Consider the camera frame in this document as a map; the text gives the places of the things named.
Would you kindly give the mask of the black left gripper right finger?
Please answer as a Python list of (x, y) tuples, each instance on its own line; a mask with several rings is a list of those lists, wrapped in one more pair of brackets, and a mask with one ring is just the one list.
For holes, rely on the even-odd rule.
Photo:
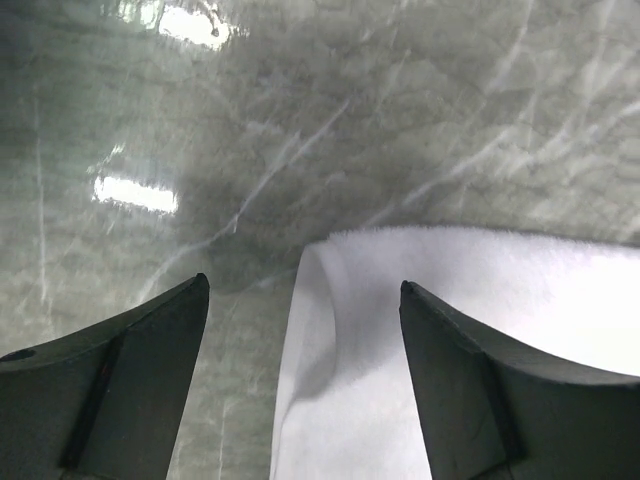
[(639, 380), (533, 348), (414, 282), (400, 323), (435, 479), (635, 479)]

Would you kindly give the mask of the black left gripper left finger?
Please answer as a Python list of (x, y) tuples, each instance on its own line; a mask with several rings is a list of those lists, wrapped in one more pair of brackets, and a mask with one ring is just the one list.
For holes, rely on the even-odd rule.
[(2, 478), (166, 478), (208, 307), (199, 273), (129, 311), (2, 356)]

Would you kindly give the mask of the white terry towel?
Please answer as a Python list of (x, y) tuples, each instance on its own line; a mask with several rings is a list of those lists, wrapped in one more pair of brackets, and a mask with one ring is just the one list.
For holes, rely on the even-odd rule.
[(277, 387), (274, 479), (435, 479), (400, 323), (414, 282), (533, 348), (639, 380), (639, 252), (470, 227), (307, 246)]

